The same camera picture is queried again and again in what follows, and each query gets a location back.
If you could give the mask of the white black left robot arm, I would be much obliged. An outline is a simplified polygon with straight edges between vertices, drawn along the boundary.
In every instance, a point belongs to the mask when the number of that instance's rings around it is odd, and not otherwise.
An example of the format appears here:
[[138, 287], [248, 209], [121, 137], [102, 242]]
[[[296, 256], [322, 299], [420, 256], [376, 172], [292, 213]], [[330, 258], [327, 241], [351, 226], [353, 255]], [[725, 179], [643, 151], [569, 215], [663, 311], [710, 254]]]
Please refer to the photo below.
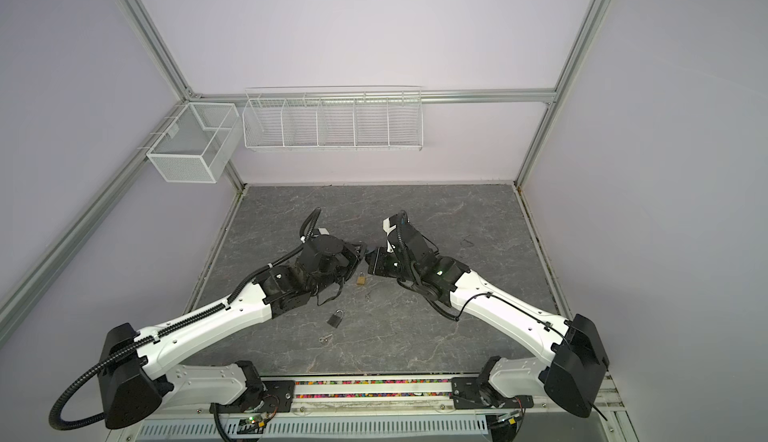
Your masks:
[[[158, 325], [136, 330], [124, 323], [111, 329], [99, 361], [53, 403], [49, 425], [58, 431], [98, 422], [109, 429], [133, 425], [180, 391], [181, 383], [169, 374], [187, 358], [244, 328], [306, 305], [331, 285], [344, 286], [364, 259], [366, 246], [318, 227], [320, 214], [315, 208], [302, 222], [296, 248], [246, 275], [230, 294]], [[92, 379], [99, 383], [101, 412], [65, 419], [67, 403]]]

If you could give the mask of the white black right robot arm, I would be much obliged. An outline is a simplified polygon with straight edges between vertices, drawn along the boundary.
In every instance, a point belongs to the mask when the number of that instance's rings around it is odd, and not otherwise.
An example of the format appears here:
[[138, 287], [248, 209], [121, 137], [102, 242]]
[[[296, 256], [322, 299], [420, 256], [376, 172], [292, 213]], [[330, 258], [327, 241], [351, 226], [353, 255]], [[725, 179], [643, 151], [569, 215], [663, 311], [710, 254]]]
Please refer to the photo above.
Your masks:
[[534, 356], [536, 383], [545, 396], [577, 417], [595, 411], [610, 362], [591, 319], [547, 312], [494, 286], [441, 254], [404, 211], [384, 219], [382, 227], [385, 246], [366, 256], [371, 274], [395, 279], [449, 320], [470, 315], [500, 331]]

